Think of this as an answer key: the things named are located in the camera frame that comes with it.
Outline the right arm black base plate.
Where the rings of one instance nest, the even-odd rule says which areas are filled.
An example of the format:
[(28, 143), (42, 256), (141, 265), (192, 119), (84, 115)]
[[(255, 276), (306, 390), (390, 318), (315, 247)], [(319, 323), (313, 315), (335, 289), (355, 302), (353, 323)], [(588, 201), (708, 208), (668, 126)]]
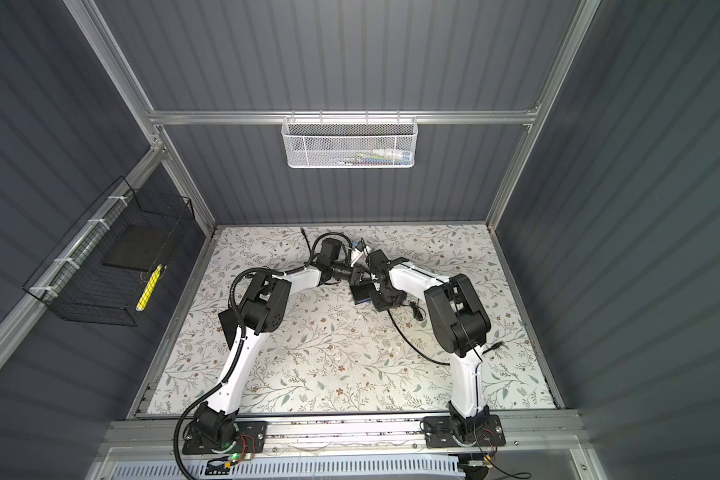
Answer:
[(498, 448), (506, 445), (500, 418), (490, 414), (475, 422), (460, 422), (450, 416), (428, 416), (419, 422), (430, 449), (457, 447)]

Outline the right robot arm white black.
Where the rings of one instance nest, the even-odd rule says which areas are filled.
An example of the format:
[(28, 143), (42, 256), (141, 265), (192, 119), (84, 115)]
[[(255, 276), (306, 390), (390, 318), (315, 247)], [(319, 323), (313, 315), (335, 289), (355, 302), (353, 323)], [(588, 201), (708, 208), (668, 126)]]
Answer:
[(473, 443), (490, 415), (482, 387), (482, 356), (491, 321), (471, 280), (464, 274), (447, 277), (428, 271), (403, 257), (391, 260), (380, 250), (370, 253), (367, 264), (374, 306), (388, 310), (409, 296), (426, 305), (434, 337), (449, 355), (452, 435), (462, 444)]

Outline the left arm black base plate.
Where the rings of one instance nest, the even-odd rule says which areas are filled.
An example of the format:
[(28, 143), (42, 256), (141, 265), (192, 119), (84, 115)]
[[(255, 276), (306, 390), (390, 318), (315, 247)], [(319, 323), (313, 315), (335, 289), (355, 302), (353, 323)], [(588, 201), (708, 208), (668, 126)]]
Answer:
[(264, 448), (268, 423), (264, 421), (227, 422), (211, 431), (198, 422), (190, 422), (180, 438), (184, 455), (251, 454)]

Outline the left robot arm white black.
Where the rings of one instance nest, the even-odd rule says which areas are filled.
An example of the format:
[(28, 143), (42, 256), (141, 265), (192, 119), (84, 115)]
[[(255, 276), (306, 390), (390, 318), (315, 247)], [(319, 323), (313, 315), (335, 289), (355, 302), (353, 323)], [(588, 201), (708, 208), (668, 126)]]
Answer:
[(284, 320), (290, 295), (331, 280), (359, 284), (367, 272), (362, 265), (367, 254), (363, 240), (327, 232), (309, 244), (301, 266), (289, 270), (252, 267), (237, 275), (229, 289), (227, 309), (219, 314), (228, 358), (216, 385), (180, 415), (175, 450), (180, 439), (196, 441), (204, 450), (220, 454), (242, 445), (244, 436), (236, 426), (242, 392), (259, 351)]

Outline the black ribbed network switch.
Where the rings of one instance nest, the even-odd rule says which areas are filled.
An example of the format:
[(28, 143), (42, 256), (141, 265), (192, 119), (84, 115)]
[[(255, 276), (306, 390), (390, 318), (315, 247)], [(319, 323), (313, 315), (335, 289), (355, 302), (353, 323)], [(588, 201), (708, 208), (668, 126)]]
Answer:
[(355, 305), (372, 303), (376, 294), (376, 288), (372, 282), (358, 285), (351, 285), (350, 292)]

